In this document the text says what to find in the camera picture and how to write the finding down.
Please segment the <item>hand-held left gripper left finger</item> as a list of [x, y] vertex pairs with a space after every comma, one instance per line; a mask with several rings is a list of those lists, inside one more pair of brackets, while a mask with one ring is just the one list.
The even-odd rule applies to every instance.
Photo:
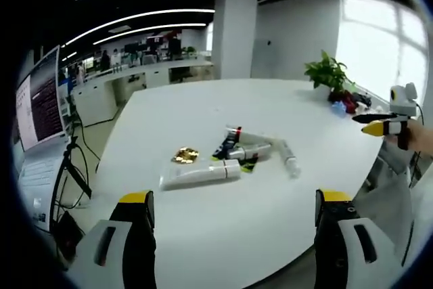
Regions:
[[76, 247], [67, 276], [76, 288], [155, 288], [154, 193], [123, 196]]

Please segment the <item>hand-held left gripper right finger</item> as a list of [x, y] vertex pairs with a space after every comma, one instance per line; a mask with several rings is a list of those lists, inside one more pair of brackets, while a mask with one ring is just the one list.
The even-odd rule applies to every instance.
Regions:
[[411, 242], [411, 200], [398, 226], [385, 232], [362, 217], [344, 192], [315, 192], [315, 287], [392, 288]]

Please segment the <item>person's right hand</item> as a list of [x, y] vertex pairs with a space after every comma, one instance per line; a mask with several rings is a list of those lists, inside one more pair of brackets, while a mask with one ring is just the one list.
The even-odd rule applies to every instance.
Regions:
[[[403, 121], [401, 124], [402, 132], [398, 135], [387, 135], [386, 140], [395, 144], [399, 149], [432, 156], [432, 129], [412, 119]], [[398, 143], [401, 135], [406, 135], [403, 145]]]

